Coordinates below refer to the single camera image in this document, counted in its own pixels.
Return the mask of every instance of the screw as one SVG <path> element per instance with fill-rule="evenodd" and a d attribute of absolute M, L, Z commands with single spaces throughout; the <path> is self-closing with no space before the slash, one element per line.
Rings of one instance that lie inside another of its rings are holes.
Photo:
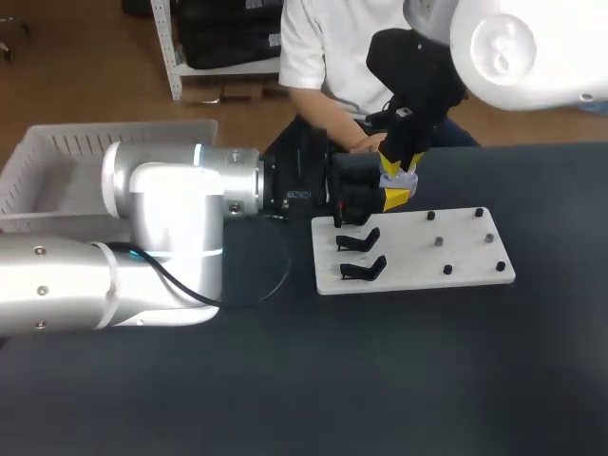
<path fill-rule="evenodd" d="M 231 204 L 228 206 L 228 209 L 230 210 L 231 214 L 236 215 L 240 212 L 240 204 Z"/>

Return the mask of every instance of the dark blue table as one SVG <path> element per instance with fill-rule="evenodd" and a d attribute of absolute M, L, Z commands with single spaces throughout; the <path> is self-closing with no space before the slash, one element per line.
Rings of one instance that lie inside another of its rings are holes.
<path fill-rule="evenodd" d="M 288 282 L 256 309 L 185 329 L 11 339 L 0 450 L 605 456 L 607 169 L 608 144 L 427 155 L 408 209 L 489 207 L 510 286 L 322 297 L 302 221 L 286 231 Z M 257 261 L 227 287 L 275 259 Z"/>

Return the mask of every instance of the black bag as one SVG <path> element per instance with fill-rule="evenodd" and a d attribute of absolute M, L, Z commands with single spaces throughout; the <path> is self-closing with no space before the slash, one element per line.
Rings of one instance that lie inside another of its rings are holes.
<path fill-rule="evenodd" d="M 283 0 L 180 0 L 178 28 L 234 27 L 280 21 Z"/>
<path fill-rule="evenodd" d="M 247 28 L 222 28 L 180 32 L 186 63 L 194 69 L 231 67 L 278 57 L 280 23 Z"/>

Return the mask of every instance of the chair leg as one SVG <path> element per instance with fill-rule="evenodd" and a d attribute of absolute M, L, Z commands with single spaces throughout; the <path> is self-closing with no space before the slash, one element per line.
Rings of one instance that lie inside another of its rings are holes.
<path fill-rule="evenodd" d="M 12 51 L 10 50 L 10 48 L 6 45 L 6 43 L 4 43 L 2 41 L 0 41 L 0 52 L 2 52 L 2 55 L 6 62 L 12 64 L 12 62 L 15 60 L 15 57 L 12 54 Z"/>

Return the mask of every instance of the black clip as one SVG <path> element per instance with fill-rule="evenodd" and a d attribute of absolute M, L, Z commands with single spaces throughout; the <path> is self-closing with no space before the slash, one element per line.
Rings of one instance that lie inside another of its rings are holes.
<path fill-rule="evenodd" d="M 369 252 L 380 238 L 380 229 L 371 230 L 367 239 L 357 239 L 350 236 L 336 236 L 338 252 Z"/>
<path fill-rule="evenodd" d="M 378 278 L 382 271 L 387 267 L 387 258 L 382 255 L 376 259 L 373 266 L 370 268 L 364 268 L 363 266 L 356 266 L 354 264 L 341 264 L 340 273 L 342 274 L 343 280 L 366 280 L 373 282 Z"/>

